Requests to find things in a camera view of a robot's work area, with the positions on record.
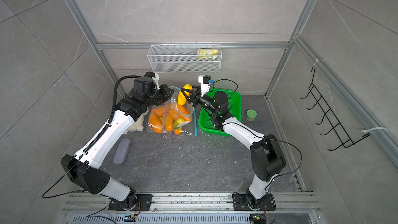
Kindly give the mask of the yellow mango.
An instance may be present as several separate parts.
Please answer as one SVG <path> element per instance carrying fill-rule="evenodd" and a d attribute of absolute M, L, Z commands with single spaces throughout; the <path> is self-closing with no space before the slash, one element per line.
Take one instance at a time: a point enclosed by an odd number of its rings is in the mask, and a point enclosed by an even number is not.
<path fill-rule="evenodd" d="M 185 105 L 187 103 L 187 99 L 190 97 L 191 93 L 190 90 L 192 90 L 192 85 L 191 84 L 185 84 L 178 95 L 178 104 L 179 105 Z"/>

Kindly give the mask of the large orange mango top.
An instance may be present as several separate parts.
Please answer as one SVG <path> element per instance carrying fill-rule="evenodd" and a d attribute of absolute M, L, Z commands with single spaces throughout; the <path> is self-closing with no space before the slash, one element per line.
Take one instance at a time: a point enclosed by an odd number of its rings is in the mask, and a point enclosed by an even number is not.
<path fill-rule="evenodd" d="M 191 113 L 183 105 L 177 104 L 177 108 L 178 108 L 178 111 L 180 113 L 184 114 L 185 116 L 191 115 Z"/>

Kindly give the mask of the clear zip-top bag blue zipper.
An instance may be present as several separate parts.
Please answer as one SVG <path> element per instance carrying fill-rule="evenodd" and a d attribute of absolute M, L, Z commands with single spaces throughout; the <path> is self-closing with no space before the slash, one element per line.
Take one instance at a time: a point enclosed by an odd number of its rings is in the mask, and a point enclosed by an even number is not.
<path fill-rule="evenodd" d="M 180 135 L 183 126 L 192 120 L 187 114 L 187 109 L 178 104 L 154 107 L 150 111 L 148 125 L 156 133 L 174 132 L 175 135 Z"/>

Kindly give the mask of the spare clear plastic bag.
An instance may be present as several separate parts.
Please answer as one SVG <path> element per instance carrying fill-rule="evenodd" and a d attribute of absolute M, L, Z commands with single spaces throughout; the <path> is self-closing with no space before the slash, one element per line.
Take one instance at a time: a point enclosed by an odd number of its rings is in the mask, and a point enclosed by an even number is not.
<path fill-rule="evenodd" d="M 171 86 L 171 89 L 174 90 L 174 93 L 170 99 L 169 115 L 173 120 L 173 128 L 179 130 L 193 120 L 193 106 L 188 102 L 188 98 L 191 96 L 189 90 L 192 89 L 192 86 L 186 84 L 183 91 L 175 86 Z"/>

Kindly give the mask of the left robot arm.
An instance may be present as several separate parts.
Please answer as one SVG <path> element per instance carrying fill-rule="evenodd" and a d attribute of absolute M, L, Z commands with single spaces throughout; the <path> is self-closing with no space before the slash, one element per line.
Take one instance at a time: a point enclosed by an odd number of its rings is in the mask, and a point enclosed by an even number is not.
<path fill-rule="evenodd" d="M 170 100 L 174 89 L 160 85 L 159 76 L 148 72 L 145 76 L 132 75 L 133 89 L 120 101 L 117 100 L 118 86 L 125 80 L 121 77 L 114 88 L 110 117 L 97 134 L 74 155 L 65 155 L 61 166 L 68 179 L 93 195 L 103 195 L 118 201 L 125 208 L 132 208 L 136 202 L 135 190 L 112 178 L 100 169 L 104 159 L 122 134 L 149 110 Z"/>

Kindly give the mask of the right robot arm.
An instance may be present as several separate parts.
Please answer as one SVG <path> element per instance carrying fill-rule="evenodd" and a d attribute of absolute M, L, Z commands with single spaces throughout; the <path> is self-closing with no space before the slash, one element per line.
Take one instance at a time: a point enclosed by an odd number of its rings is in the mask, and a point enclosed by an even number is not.
<path fill-rule="evenodd" d="M 282 149 L 273 135 L 258 133 L 241 123 L 229 111 L 228 95 L 216 92 L 213 97 L 202 94 L 200 87 L 196 91 L 182 89 L 188 103 L 200 107 L 208 113 L 214 127 L 240 141 L 250 150 L 251 165 L 255 173 L 248 188 L 247 196 L 254 201 L 262 200 L 267 189 L 286 166 Z"/>

